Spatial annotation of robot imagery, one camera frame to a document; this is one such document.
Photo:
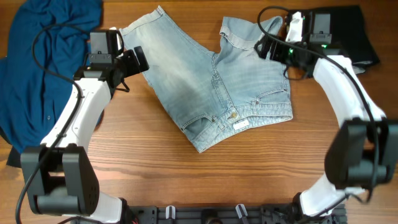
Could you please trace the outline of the light blue denim shorts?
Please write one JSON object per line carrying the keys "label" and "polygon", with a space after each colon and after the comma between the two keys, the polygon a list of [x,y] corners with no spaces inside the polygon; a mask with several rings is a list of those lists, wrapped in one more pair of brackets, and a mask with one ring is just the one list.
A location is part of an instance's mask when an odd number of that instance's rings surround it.
{"label": "light blue denim shorts", "polygon": [[278,33],[282,18],[255,24],[225,17],[220,51],[187,35],[161,8],[121,29],[127,49],[140,46],[143,73],[162,106],[198,152],[244,130],[293,118],[285,66],[260,58],[254,46]]}

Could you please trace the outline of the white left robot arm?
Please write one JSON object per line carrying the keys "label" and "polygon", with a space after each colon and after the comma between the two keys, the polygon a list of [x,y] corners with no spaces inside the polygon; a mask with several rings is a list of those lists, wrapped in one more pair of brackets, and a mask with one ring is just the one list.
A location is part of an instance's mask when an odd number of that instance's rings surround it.
{"label": "white left robot arm", "polygon": [[123,198],[100,191],[87,155],[93,132],[116,91],[129,91],[125,79],[149,66],[141,47],[124,48],[120,31],[90,33],[91,51],[69,79],[70,97],[52,130],[38,146],[21,154],[27,199],[38,215],[77,223],[137,223]]}

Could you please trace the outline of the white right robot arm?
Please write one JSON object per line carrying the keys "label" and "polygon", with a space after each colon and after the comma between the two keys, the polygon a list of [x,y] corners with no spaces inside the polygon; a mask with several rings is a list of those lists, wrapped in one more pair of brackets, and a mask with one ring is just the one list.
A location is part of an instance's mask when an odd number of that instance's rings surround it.
{"label": "white right robot arm", "polygon": [[284,22],[285,37],[260,26],[263,37],[255,51],[314,78],[339,124],[325,156],[324,174],[290,206],[292,220],[315,222],[330,217],[349,198],[372,195],[376,186],[391,181],[397,163],[397,121],[388,119],[366,93],[347,51],[334,41],[330,13],[289,11]]}

